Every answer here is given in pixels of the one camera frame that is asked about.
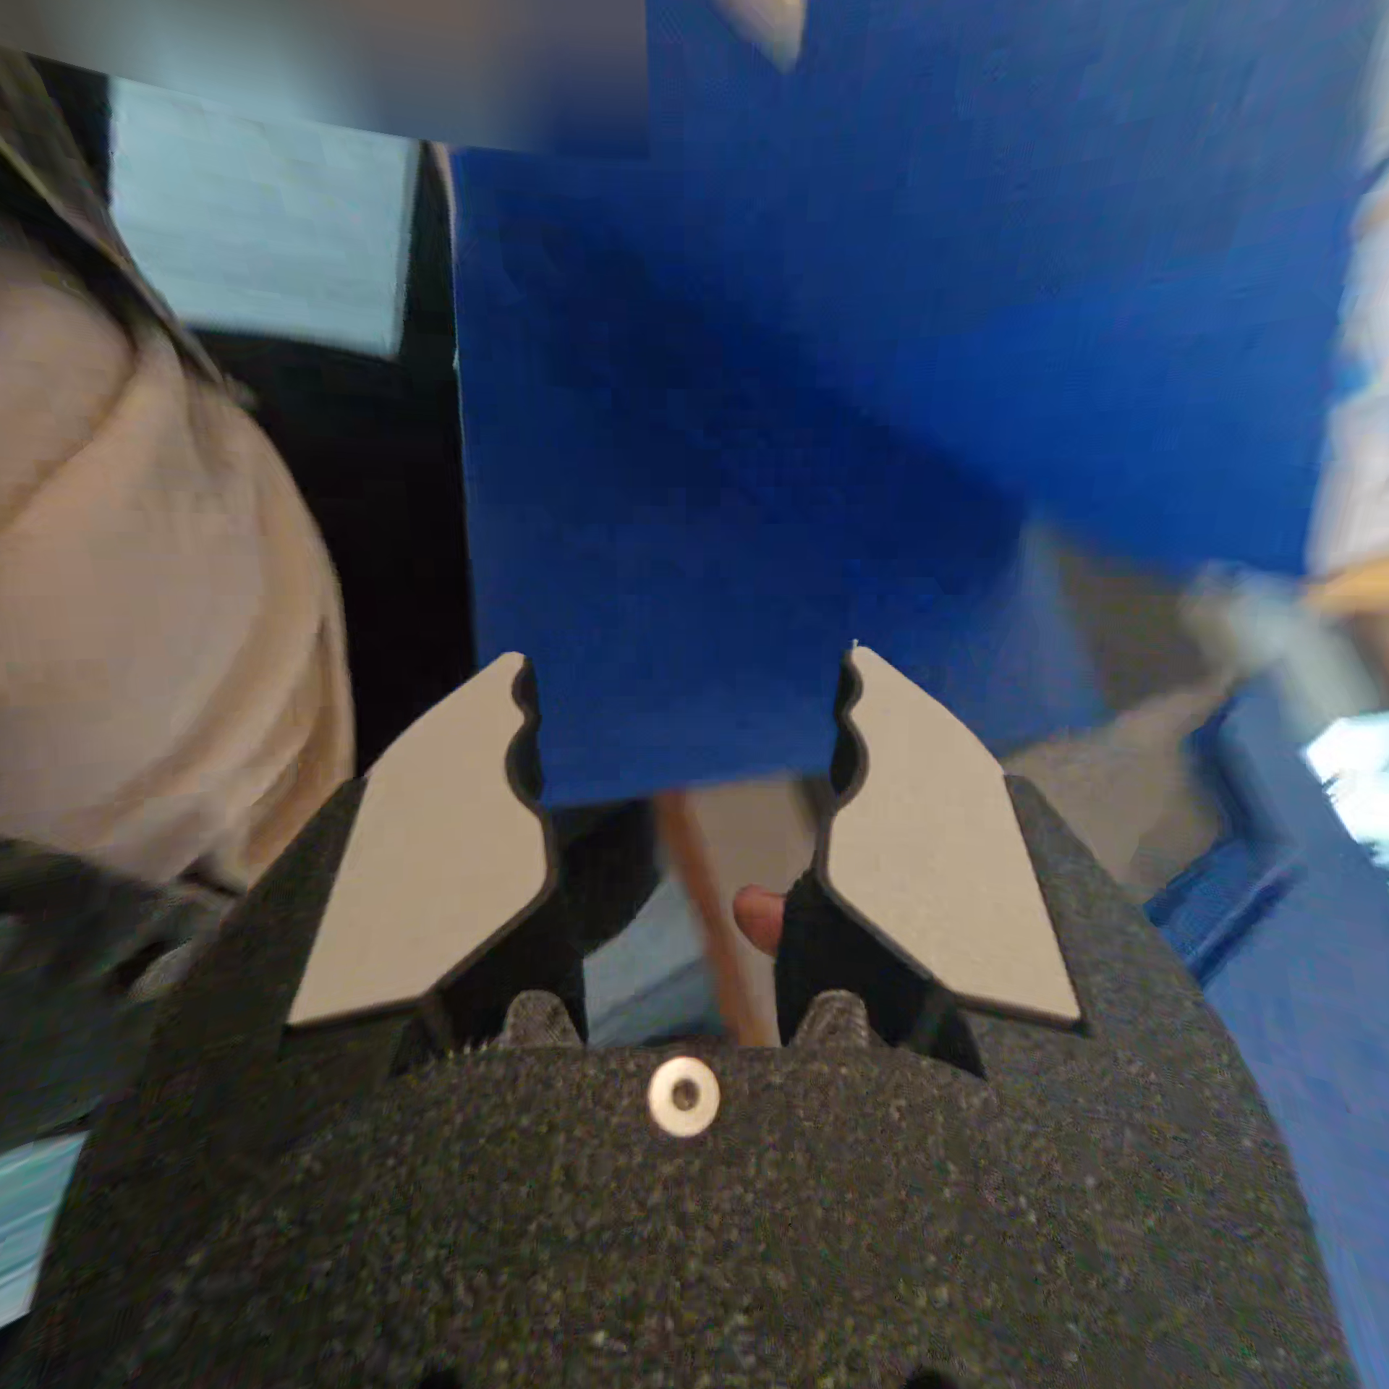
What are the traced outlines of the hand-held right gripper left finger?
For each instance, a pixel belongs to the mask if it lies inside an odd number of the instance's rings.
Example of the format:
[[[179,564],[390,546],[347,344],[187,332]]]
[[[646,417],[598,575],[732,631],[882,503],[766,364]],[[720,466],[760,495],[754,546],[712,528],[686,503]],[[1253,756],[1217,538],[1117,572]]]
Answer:
[[[517,929],[557,878],[539,693],[520,651],[415,718],[361,782],[292,1029],[397,1011]]]

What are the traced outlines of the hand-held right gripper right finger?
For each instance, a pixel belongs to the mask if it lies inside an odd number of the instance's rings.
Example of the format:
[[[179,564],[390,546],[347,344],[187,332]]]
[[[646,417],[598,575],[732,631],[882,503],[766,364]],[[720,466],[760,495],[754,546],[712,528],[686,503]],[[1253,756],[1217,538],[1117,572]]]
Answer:
[[[1084,1009],[997,756],[883,653],[851,644],[833,703],[826,897],[964,1009],[1083,1029]]]

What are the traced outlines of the blue cloth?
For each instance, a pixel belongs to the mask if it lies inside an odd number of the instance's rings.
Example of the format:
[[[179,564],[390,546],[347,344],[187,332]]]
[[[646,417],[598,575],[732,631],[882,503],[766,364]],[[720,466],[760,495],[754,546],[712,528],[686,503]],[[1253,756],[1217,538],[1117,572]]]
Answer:
[[[1302,575],[1383,3],[811,3],[779,71],[653,3],[633,161],[458,154],[480,644],[557,803],[818,763],[839,650],[987,748],[1093,718],[1032,514]],[[517,1063],[478,1387],[1386,1387],[1386,881],[1270,676],[1197,722],[1223,838],[1160,925],[1032,786],[1083,1031],[982,1071]]]

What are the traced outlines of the person's beige top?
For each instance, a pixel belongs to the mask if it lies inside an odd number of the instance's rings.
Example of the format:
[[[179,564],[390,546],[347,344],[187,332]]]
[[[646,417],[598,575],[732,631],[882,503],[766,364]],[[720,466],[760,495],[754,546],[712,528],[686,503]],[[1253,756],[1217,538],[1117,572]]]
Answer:
[[[244,892],[353,774],[338,575],[278,450],[3,222],[3,836]]]

